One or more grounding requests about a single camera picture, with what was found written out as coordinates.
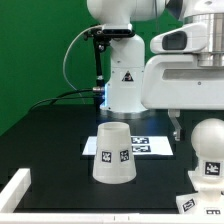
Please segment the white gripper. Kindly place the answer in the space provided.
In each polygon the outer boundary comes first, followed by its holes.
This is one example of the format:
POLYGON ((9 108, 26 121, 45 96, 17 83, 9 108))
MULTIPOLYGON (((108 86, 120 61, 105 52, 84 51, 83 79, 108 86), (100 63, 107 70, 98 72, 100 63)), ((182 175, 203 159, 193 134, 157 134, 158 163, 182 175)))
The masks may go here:
POLYGON ((154 37, 155 56, 145 66, 141 103, 147 109, 169 109, 173 136, 181 140, 177 109, 224 110, 224 67, 202 67, 199 57, 206 47, 207 25, 184 25, 154 37))

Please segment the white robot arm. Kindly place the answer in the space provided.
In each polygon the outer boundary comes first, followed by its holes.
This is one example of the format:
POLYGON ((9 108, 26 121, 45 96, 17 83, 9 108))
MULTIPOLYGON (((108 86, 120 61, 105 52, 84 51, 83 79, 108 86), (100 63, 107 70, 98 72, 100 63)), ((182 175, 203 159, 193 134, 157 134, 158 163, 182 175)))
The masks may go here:
POLYGON ((102 114, 135 119, 165 109, 179 140, 182 110, 224 110, 224 0, 87 0, 87 7, 101 24, 95 51, 111 47, 102 114), (155 36, 146 60, 132 23, 165 10, 183 26, 155 36))

